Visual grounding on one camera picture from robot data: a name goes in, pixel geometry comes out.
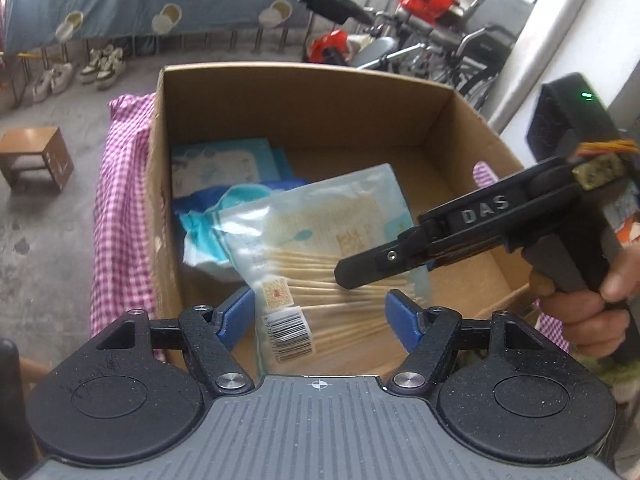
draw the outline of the silver bolt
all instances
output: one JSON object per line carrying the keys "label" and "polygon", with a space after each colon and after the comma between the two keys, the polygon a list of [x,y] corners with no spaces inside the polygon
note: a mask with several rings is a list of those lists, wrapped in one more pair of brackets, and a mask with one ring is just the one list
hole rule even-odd
{"label": "silver bolt", "polygon": [[416,372],[400,372],[394,377],[394,382],[402,388],[418,388],[425,383],[425,379]]}
{"label": "silver bolt", "polygon": [[216,379],[216,384],[224,390],[237,390],[246,384],[246,379],[242,374],[228,372],[220,375],[220,377]]}

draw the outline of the concrete floor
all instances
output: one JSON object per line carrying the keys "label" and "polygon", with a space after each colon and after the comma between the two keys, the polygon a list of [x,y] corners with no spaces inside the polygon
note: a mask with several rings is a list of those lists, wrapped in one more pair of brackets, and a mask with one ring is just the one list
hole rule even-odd
{"label": "concrete floor", "polygon": [[49,181],[30,178],[10,191],[0,178],[0,337],[20,354],[47,365],[87,341],[93,269],[95,187],[109,128],[107,103],[118,95],[154,92],[158,72],[168,64],[219,60],[298,60],[287,54],[249,51],[178,51],[128,62],[110,89],[98,92],[74,81],[59,96],[0,116],[0,134],[25,126],[60,127],[75,170],[62,194]]}

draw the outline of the gray ribbed surface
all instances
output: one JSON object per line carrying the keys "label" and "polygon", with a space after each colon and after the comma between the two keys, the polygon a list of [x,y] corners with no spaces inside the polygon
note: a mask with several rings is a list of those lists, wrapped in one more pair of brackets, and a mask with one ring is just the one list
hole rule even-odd
{"label": "gray ribbed surface", "polygon": [[267,377],[217,400],[185,442],[118,469],[48,461],[32,480],[611,480],[594,458],[549,468],[493,462],[453,440],[421,400],[386,394],[375,378]]}

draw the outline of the pair of shoes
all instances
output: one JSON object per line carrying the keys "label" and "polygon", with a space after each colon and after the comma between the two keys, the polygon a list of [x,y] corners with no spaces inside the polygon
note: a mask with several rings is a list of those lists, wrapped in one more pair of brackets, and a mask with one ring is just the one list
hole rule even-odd
{"label": "pair of shoes", "polygon": [[55,64],[50,70],[36,79],[31,92],[33,102],[41,103],[49,95],[49,91],[60,94],[69,86],[74,75],[74,66],[71,63]]}
{"label": "pair of shoes", "polygon": [[98,90],[104,90],[116,82],[124,72],[124,66],[122,49],[108,44],[102,50],[91,50],[89,63],[81,70],[78,79],[84,85],[95,82]]}
{"label": "pair of shoes", "polygon": [[91,84],[98,77],[98,72],[102,69],[107,58],[113,53],[112,44],[108,44],[104,49],[92,48],[89,52],[89,63],[80,71],[78,79],[83,85]]}

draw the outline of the checkered tablecloth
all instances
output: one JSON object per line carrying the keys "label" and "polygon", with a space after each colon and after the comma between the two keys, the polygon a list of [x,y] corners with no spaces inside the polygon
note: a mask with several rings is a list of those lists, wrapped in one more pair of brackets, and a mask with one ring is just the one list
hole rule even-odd
{"label": "checkered tablecloth", "polygon": [[[483,188],[498,182],[498,177],[486,162],[478,162],[474,166],[474,180],[476,186]],[[569,351],[569,342],[562,337],[562,322],[555,317],[540,313],[536,328],[550,341],[558,345],[565,352]]]}
{"label": "checkered tablecloth", "polygon": [[111,127],[94,206],[92,336],[132,308],[154,317],[144,202],[154,94],[122,95],[109,108]]}

